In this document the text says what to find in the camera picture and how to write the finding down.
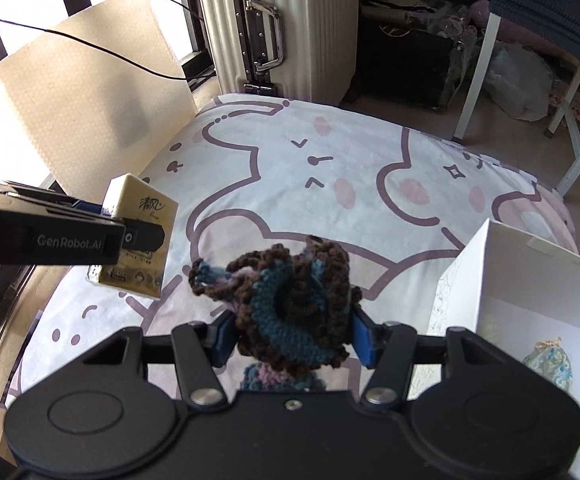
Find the small white printed box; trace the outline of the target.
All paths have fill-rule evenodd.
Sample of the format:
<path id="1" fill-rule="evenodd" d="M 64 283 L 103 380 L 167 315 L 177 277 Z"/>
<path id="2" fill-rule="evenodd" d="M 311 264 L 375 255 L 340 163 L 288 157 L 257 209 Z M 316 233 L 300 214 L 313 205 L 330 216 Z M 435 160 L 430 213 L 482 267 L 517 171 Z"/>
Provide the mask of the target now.
<path id="1" fill-rule="evenodd" d="M 116 263 L 91 266 L 87 279 L 95 285 L 160 298 L 177 209 L 175 200 L 132 174 L 113 179 L 102 210 L 123 223 L 122 248 Z"/>

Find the brown blue crochet flower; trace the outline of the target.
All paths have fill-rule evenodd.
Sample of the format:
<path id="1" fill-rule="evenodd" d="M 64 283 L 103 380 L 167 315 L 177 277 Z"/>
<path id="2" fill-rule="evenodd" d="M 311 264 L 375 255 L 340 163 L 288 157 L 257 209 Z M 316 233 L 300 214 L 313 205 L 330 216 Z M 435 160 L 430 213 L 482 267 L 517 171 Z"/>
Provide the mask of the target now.
<path id="1" fill-rule="evenodd" d="M 224 268 L 198 259 L 188 282 L 195 295 L 235 312 L 238 350 L 254 359 L 243 372 L 244 391 L 324 391 L 317 371 L 348 358 L 363 294 L 351 284 L 348 253 L 333 240 L 307 237 L 295 255 L 275 244 Z"/>

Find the blue floral drawstring pouch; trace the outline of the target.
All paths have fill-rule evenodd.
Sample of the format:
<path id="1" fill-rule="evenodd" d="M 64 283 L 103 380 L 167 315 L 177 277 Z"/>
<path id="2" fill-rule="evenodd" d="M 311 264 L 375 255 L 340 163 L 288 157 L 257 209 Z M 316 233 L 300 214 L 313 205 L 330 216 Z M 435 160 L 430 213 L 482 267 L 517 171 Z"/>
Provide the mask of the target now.
<path id="1" fill-rule="evenodd" d="M 559 389 L 565 392 L 572 390 L 572 364 L 562 348 L 560 337 L 537 342 L 522 363 Z"/>

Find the beige cardboard panel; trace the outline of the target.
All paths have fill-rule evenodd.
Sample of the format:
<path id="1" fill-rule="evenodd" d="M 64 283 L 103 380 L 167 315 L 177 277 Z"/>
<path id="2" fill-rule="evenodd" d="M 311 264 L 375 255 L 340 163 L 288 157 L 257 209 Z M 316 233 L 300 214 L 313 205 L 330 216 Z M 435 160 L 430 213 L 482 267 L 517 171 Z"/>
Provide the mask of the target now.
<path id="1" fill-rule="evenodd" d="M 28 137 L 70 195 L 99 202 L 197 113 L 150 0 L 106 0 L 0 61 Z"/>

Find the cartoon print bed sheet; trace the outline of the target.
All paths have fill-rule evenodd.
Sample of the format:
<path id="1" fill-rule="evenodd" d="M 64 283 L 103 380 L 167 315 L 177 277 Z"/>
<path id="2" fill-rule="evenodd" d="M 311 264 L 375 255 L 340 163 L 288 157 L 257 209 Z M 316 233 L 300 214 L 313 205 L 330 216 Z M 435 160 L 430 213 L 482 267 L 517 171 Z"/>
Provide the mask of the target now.
<path id="1" fill-rule="evenodd" d="M 530 174 L 417 130 L 330 106 L 216 98 L 142 175 L 178 205 L 157 300 L 69 270 L 23 353 L 10 396 L 126 326 L 165 335 L 222 306 L 191 291 L 191 263 L 224 266 L 249 250 L 336 240 L 377 322 L 428 326 L 436 284 L 496 220 L 575 250 L 562 200 Z"/>

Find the white cardboard box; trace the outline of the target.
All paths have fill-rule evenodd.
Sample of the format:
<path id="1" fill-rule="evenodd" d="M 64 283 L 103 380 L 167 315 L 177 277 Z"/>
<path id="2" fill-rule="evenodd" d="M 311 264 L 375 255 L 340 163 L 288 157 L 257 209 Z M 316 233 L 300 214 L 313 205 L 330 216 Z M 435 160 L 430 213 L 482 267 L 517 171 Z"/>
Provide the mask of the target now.
<path id="1" fill-rule="evenodd" d="M 580 256 L 485 221 L 436 286 L 427 332 L 464 326 L 518 360 L 558 340 L 580 404 Z M 580 450 L 573 464 L 580 479 Z"/>

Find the white ribbed suitcase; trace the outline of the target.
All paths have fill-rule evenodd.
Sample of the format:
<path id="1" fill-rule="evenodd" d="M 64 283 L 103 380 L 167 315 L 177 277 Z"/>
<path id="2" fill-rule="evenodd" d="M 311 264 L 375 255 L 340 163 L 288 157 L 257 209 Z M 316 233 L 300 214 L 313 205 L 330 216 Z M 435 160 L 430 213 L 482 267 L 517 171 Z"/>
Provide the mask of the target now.
<path id="1" fill-rule="evenodd" d="M 356 65 L 358 0 L 201 0 L 220 88 L 339 104 Z"/>

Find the white plastic bag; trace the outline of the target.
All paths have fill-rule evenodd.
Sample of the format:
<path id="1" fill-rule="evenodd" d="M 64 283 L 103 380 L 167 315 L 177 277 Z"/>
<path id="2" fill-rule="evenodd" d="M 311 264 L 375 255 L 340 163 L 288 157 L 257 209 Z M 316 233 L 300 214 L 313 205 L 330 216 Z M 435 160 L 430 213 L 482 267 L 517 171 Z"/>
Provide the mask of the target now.
<path id="1" fill-rule="evenodd" d="M 509 117 L 537 122 L 548 114 L 554 74 L 534 51 L 521 44 L 498 42 L 483 88 Z"/>

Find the black bag on floor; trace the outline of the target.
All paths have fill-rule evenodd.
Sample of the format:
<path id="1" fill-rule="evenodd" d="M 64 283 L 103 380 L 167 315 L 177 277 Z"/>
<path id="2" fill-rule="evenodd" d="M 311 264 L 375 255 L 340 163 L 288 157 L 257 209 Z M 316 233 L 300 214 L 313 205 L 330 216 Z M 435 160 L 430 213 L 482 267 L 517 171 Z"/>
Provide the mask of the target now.
<path id="1" fill-rule="evenodd" d="M 474 0 L 360 0 L 356 69 L 346 102 L 361 96 L 446 110 L 476 46 Z"/>

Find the white metal frame table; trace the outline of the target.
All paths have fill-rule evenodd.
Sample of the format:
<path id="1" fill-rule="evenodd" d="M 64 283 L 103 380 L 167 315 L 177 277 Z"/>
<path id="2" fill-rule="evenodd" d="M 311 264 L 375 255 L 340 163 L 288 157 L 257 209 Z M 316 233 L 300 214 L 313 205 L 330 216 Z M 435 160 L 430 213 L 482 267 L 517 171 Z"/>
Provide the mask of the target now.
<path id="1" fill-rule="evenodd" d="M 476 68 L 474 69 L 468 94 L 454 130 L 453 140 L 456 142 L 459 142 L 464 138 L 472 113 L 476 107 L 476 101 L 481 92 L 482 84 L 484 83 L 485 75 L 488 71 L 488 66 L 490 65 L 494 51 L 499 25 L 500 17 L 491 12 L 488 16 L 488 21 L 486 22 L 483 44 L 478 60 L 476 61 Z M 580 64 L 578 64 L 578 68 L 570 82 L 566 95 L 561 101 L 561 104 L 557 107 L 555 115 L 552 116 L 552 121 L 545 131 L 545 133 L 551 138 L 561 122 L 565 122 L 570 136 L 572 150 L 575 154 L 573 164 L 569 167 L 566 174 L 562 177 L 556 187 L 557 192 L 562 197 L 568 194 L 572 185 L 575 184 L 575 181 L 578 180 L 578 177 L 580 176 L 580 129 L 578 128 L 576 118 L 571 108 L 575 93 L 578 91 L 579 86 Z"/>

